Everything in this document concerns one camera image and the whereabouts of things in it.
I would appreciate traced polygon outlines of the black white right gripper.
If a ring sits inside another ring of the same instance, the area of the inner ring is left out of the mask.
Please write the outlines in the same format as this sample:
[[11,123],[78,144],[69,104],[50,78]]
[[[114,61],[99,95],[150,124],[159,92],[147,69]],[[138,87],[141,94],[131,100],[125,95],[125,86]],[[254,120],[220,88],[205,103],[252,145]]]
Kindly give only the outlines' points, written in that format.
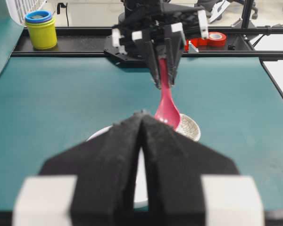
[[208,38],[202,6],[125,6],[112,26],[111,44],[122,55],[140,55],[161,89],[158,58],[166,57],[168,84],[174,85],[188,38]]

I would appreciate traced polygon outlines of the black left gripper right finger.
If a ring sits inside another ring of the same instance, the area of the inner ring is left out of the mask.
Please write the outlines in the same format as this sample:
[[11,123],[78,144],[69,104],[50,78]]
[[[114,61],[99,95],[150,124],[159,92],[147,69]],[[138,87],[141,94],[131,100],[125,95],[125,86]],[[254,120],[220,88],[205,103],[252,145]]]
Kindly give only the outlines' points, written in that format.
[[149,115],[141,120],[141,137],[149,213],[155,220],[205,220],[200,177],[238,175],[233,160]]

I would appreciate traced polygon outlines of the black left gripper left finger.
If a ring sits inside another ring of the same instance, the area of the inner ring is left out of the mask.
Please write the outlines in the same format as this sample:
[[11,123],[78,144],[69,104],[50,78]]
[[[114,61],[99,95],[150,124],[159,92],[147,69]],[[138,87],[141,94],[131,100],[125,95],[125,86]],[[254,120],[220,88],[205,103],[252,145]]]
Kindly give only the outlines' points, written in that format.
[[76,175],[72,221],[133,221],[142,113],[43,164],[40,176]]

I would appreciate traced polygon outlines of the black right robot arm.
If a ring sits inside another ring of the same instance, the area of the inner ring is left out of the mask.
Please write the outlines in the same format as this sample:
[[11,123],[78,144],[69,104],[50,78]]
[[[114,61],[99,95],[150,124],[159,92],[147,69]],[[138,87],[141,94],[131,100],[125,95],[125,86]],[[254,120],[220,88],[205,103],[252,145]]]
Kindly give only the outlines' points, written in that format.
[[123,4],[125,12],[112,27],[112,46],[121,55],[140,55],[158,89],[158,61],[164,58],[167,81],[173,86],[187,38],[209,36],[205,9],[167,0],[125,0]]

